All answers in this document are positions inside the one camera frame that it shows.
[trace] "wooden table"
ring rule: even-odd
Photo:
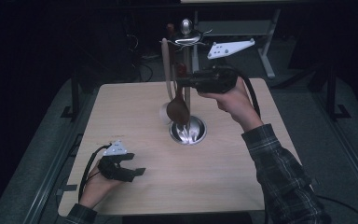
[[[282,145],[296,151],[265,81],[251,79],[262,120],[271,123]],[[79,185],[92,152],[121,140],[135,153],[125,168],[145,167],[145,174],[124,183],[96,208],[100,214],[126,216],[263,210],[255,165],[241,139],[241,127],[219,110],[215,100],[191,92],[192,115],[205,121],[200,143],[184,146],[172,140],[169,125],[159,118],[169,102],[163,82],[108,84],[100,88],[78,150],[68,185]],[[67,216],[77,191],[66,191],[59,208]]]

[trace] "hand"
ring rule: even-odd
[[[241,125],[244,132],[263,125],[263,121],[258,117],[249,100],[243,80],[240,77],[237,79],[236,86],[224,94],[199,92],[199,95],[215,99],[217,107],[228,112]]]
[[[88,181],[84,188],[80,204],[93,209],[113,188],[122,183],[122,181],[114,179],[106,179],[101,175],[97,164],[89,172]]]

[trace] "person's left hand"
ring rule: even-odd
[[[101,175],[97,161],[94,168],[89,172],[88,181],[84,188],[79,204],[93,209],[113,188],[123,183],[119,180],[106,179]]]

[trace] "round metal base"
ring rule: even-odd
[[[195,145],[202,141],[206,135],[206,124],[202,119],[190,116],[190,127],[172,123],[170,135],[175,142],[182,145]]]

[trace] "plaid shirt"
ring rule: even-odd
[[[242,134],[255,162],[257,181],[264,193],[267,212],[274,223],[330,223],[310,188],[310,177],[296,158],[278,141],[270,124]],[[65,223],[92,223],[97,213],[76,204]]]

